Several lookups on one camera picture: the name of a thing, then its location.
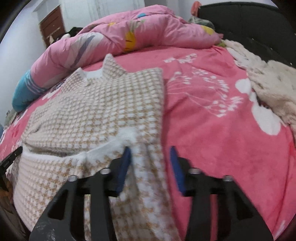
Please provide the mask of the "beige white checked knit coat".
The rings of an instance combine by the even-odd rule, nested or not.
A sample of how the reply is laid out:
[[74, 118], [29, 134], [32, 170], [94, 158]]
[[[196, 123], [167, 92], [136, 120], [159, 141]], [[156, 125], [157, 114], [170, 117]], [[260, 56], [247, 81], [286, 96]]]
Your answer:
[[10, 170], [16, 211], [32, 230], [67, 178], [94, 175], [132, 151], [123, 192], [110, 201], [119, 240], [179, 240], [161, 147], [160, 68], [127, 72], [111, 54], [102, 68], [77, 69], [31, 114], [23, 153]]

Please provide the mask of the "black clothes by door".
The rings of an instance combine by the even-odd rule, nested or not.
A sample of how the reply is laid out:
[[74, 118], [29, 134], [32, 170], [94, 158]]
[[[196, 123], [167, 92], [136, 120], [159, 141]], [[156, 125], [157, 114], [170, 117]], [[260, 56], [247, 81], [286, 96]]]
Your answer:
[[79, 27], [73, 27], [69, 32], [64, 33], [61, 36], [61, 39], [63, 38], [70, 38], [70, 37], [74, 37], [76, 36], [83, 28], [79, 28]]

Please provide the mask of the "cream fuzzy garment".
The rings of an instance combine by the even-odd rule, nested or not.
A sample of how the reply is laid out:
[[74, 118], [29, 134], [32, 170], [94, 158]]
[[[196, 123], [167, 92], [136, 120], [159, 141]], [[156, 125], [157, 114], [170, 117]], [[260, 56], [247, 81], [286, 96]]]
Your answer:
[[246, 70], [259, 99], [295, 134], [295, 68], [274, 60], [263, 61], [239, 42], [224, 40], [223, 43], [235, 64]]

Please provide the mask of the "brown wooden door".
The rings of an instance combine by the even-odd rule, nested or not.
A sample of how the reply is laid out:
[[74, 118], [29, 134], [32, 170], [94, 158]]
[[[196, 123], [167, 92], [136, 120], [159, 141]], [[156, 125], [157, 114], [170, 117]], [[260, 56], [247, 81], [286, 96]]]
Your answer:
[[46, 47], [66, 33], [60, 6], [54, 8], [41, 22], [40, 30]]

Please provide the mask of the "pink and blue quilt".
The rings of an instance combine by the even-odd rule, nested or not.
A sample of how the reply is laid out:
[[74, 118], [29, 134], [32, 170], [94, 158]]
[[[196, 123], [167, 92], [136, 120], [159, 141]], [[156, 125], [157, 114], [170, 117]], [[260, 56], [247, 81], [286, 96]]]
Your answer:
[[77, 68], [150, 46], [206, 49], [221, 42], [211, 28], [190, 24], [168, 7], [152, 5], [100, 18], [74, 37], [51, 44], [19, 80], [12, 98], [16, 112], [24, 111]]

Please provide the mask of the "black tufted headboard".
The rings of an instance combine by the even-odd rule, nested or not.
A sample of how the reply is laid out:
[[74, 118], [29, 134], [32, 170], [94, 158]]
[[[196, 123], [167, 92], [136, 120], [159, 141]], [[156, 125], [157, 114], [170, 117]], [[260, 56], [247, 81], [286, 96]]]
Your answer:
[[198, 17], [212, 22], [224, 39], [239, 42], [262, 60], [295, 68], [295, 30], [278, 8], [225, 2], [201, 6]]

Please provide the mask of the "orange cloth on headboard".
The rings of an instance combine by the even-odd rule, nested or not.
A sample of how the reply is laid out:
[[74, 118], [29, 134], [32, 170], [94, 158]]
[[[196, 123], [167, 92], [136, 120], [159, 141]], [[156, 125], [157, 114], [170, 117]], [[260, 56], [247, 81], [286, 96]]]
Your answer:
[[202, 4], [199, 1], [195, 1], [191, 7], [191, 15], [198, 16], [198, 11], [201, 8]]

